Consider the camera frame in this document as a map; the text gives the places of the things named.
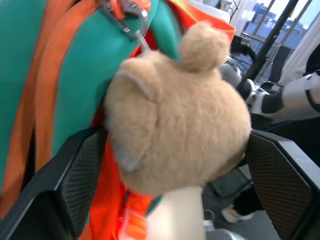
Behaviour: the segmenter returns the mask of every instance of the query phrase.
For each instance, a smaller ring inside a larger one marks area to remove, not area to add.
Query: white shoe
[[[233,206],[228,206],[225,209],[221,211],[221,214],[223,218],[230,224],[234,224],[236,222],[240,221],[248,221],[252,219],[255,215],[255,213],[250,213],[248,215],[242,216],[239,213],[237,213],[236,210],[233,209]]]

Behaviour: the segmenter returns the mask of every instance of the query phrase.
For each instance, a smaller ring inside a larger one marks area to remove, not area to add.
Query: floor
[[[237,170],[233,170],[222,180],[212,182],[215,184],[215,189],[224,196],[230,195],[237,190],[246,182],[245,177],[250,178],[248,166],[243,166],[240,170],[243,174],[240,174]],[[203,208],[214,212],[214,227],[216,229],[227,229],[241,235],[247,240],[280,240],[265,211],[258,211],[253,219],[249,221],[241,221],[235,224],[227,223],[223,219],[220,211],[229,206],[234,198],[236,198],[236,196],[229,198],[217,197],[208,186],[204,188],[202,193]]]

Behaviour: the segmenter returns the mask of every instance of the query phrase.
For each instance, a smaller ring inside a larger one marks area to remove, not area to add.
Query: teddy bear keychain
[[[120,240],[147,239],[152,199],[223,176],[242,159],[251,132],[246,103],[218,71],[227,35],[196,23],[181,39],[180,61],[144,46],[120,65],[104,100],[114,163],[107,169],[103,160],[100,174],[114,164],[113,183],[130,192]]]

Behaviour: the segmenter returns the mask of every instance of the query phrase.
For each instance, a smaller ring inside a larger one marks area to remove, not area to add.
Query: plush bear body
[[[200,22],[181,40],[181,61],[149,51],[122,63],[104,104],[130,189],[158,195],[202,185],[241,160],[251,121],[217,69],[228,51],[228,37]]]

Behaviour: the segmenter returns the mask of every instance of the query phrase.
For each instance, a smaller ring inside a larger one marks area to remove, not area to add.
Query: bear ear
[[[229,53],[228,36],[207,22],[198,22],[183,36],[179,51],[183,66],[190,72],[202,72],[222,65]]]
[[[148,59],[135,57],[125,60],[114,79],[118,77],[126,78],[136,84],[149,101],[160,100],[161,82],[155,66]]]

